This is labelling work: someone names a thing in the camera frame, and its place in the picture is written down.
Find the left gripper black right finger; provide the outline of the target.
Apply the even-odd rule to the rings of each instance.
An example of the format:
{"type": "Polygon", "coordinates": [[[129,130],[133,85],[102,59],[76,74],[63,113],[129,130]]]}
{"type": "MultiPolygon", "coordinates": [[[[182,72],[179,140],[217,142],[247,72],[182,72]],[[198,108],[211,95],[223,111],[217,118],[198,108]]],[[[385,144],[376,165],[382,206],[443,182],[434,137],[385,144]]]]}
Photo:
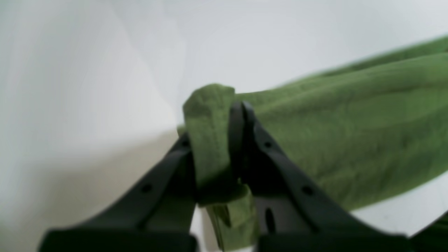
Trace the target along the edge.
{"type": "Polygon", "coordinates": [[[248,102],[229,117],[233,175],[253,195],[261,231],[255,252],[412,252],[406,236],[352,216],[306,175],[256,118],[248,102]]]}

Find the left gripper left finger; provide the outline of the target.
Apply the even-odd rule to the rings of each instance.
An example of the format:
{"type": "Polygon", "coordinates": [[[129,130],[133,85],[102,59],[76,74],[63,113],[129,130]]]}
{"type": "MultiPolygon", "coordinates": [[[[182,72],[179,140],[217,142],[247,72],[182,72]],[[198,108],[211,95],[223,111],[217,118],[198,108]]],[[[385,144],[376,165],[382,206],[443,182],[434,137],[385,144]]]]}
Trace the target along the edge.
{"type": "Polygon", "coordinates": [[[189,228],[196,205],[195,168],[184,133],[114,204],[69,228],[49,230],[40,252],[196,252],[189,228]]]}

